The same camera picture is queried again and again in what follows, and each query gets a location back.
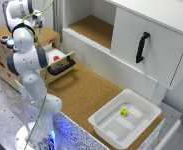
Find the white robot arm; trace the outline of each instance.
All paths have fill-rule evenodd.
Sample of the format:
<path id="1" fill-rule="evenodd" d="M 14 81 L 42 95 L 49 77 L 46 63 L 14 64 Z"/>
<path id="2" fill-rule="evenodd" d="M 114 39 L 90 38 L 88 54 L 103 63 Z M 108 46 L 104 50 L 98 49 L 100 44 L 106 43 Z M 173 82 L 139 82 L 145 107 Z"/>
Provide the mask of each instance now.
<path id="1" fill-rule="evenodd" d="M 41 110 L 42 104 L 45 102 L 40 117 L 37 119 L 36 127 L 31 135 L 28 144 L 29 149 L 27 148 L 26 150 L 48 150 L 46 147 L 49 145 L 41 144 L 44 146 L 40 147 L 40 143 L 46 143 L 46 139 L 53 132 L 53 114 L 61 110 L 62 101 L 53 95 L 47 94 L 44 81 L 35 71 L 47 67 L 49 61 L 45 50 L 40 46 L 34 46 L 34 29 L 42 29 L 44 27 L 44 19 L 41 17 L 41 13 L 36 13 L 39 11 L 34 10 L 32 0 L 5 2 L 3 4 L 3 11 L 7 27 L 13 35 L 15 47 L 19 50 L 19 52 L 7 57 L 7 66 L 12 73 L 22 76 L 23 86 L 28 95 L 26 98 L 29 98 L 24 98 L 24 100 L 28 104 Z M 22 18 L 29 14 L 34 15 L 26 18 L 22 23 Z M 26 140 L 29 139 L 30 133 L 31 131 L 25 137 Z M 53 140 L 54 144 L 52 148 L 57 150 L 58 142 L 56 142 L 56 139 Z"/>

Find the yellow object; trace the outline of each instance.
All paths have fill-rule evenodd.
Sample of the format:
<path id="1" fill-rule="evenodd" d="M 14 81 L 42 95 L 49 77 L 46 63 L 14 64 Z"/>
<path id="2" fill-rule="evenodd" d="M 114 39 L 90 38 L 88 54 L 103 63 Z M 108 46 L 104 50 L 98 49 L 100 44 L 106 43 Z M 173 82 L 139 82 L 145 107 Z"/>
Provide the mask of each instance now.
<path id="1" fill-rule="evenodd" d="M 126 116 L 127 114 L 128 114 L 128 109 L 123 108 L 123 109 L 121 110 L 121 115 Z"/>

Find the brown work surface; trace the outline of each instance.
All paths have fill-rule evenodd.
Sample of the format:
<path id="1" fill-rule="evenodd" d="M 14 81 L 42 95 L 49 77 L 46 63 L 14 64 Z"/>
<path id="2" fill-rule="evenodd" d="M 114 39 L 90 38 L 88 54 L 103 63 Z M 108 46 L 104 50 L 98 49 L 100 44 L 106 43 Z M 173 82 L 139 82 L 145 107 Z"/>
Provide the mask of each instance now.
<path id="1" fill-rule="evenodd" d="M 49 93 L 63 101 L 62 112 L 111 150 L 114 148 L 96 134 L 88 118 L 120 92 L 122 89 L 79 63 L 74 70 L 49 85 Z M 128 150 L 136 150 L 163 119 L 164 115 L 160 115 Z"/>
<path id="2" fill-rule="evenodd" d="M 111 48 L 113 27 L 113 25 L 94 16 L 89 16 L 69 26 L 69 28 L 109 49 Z"/>
<path id="3" fill-rule="evenodd" d="M 36 37 L 38 37 L 38 39 L 39 39 L 39 30 L 35 30 L 35 34 L 36 34 Z M 0 40 L 1 40 L 2 35 L 7 35 L 10 38 L 12 38 L 12 33 L 10 33 L 8 31 L 7 26 L 0 27 Z M 59 34 L 55 31 L 53 31 L 52 29 L 46 27 L 46 28 L 42 29 L 42 38 L 41 38 L 41 40 L 39 39 L 39 42 L 43 43 L 55 36 L 59 36 Z"/>

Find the cabinet door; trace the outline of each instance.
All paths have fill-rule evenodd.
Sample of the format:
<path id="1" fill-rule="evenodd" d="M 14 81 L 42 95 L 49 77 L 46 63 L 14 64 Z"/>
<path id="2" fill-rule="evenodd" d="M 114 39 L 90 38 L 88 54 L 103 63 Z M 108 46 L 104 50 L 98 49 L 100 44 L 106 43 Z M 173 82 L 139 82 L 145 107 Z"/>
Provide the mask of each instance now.
<path id="1" fill-rule="evenodd" d="M 149 33 L 150 37 L 145 40 L 144 60 L 136 63 L 144 32 Z M 170 86 L 183 55 L 183 35 L 117 8 L 111 54 Z"/>

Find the black drawer handle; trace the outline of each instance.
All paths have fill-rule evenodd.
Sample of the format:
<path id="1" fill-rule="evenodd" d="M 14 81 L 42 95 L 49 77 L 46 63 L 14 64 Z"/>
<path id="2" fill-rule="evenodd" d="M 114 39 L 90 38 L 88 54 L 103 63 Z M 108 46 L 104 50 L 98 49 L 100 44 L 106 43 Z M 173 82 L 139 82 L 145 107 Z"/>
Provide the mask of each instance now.
<path id="1" fill-rule="evenodd" d="M 48 72 L 53 76 L 57 76 L 76 64 L 76 62 L 73 59 L 71 59 L 70 56 L 67 56 L 67 61 L 69 62 L 69 64 L 55 70 L 51 69 L 51 67 L 48 67 Z"/>
<path id="2" fill-rule="evenodd" d="M 144 32 L 144 34 L 140 40 L 138 52 L 137 52 L 137 56 L 136 56 L 136 63 L 137 64 L 144 60 L 144 57 L 142 56 L 142 52 L 143 52 L 145 40 L 149 37 L 150 37 L 150 34 L 147 32 Z"/>

